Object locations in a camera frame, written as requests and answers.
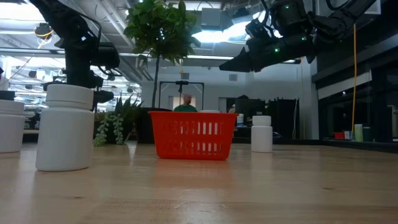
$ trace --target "green shirt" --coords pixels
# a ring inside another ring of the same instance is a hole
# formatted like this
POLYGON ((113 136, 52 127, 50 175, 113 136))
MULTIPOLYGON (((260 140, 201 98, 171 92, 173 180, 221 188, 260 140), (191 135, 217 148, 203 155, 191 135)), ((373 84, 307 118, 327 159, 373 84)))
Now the green shirt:
POLYGON ((191 105, 180 105, 174 108, 176 112, 198 112, 194 106, 191 105))

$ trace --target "plant pot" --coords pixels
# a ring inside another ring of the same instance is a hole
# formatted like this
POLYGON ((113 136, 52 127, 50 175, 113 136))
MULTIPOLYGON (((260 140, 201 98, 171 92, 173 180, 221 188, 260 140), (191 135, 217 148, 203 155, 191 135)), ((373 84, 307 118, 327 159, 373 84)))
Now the plant pot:
POLYGON ((152 119, 150 111, 171 111, 162 108, 141 108, 137 118, 137 143, 155 143, 154 130, 152 129, 152 119))

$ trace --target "white cap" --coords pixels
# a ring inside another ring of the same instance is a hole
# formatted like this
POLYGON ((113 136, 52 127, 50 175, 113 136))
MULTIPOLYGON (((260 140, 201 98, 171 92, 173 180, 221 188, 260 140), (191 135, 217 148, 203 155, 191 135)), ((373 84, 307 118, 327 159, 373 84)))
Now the white cap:
POLYGON ((90 110, 94 91, 75 85, 51 84, 47 88, 46 102, 49 106, 77 106, 90 110))
POLYGON ((11 100, 0 100, 0 114, 24 114, 24 103, 11 100))
POLYGON ((253 116, 253 125, 271 125, 270 116, 253 116))

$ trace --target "red basket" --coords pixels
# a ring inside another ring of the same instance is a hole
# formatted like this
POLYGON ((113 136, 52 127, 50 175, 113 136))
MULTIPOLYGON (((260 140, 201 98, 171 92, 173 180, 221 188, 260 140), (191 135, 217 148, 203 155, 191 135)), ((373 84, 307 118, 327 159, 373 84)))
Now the red basket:
POLYGON ((156 153, 165 159, 225 160, 237 114, 150 111, 156 153))

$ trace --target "tree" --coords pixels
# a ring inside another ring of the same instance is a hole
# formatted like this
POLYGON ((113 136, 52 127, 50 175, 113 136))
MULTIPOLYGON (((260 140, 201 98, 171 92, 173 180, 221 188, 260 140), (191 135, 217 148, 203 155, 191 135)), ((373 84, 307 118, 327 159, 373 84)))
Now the tree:
POLYGON ((166 4, 163 1, 144 0, 136 3, 129 9, 127 17, 128 27, 124 34, 136 40, 135 54, 147 53, 156 58, 154 91, 152 94, 152 107, 155 107, 157 91, 157 77, 160 59, 180 63, 180 59, 194 54, 191 45, 199 47, 200 42, 192 37, 200 32, 196 27, 197 17, 194 13, 187 12, 185 3, 180 0, 178 8, 175 3, 166 4))

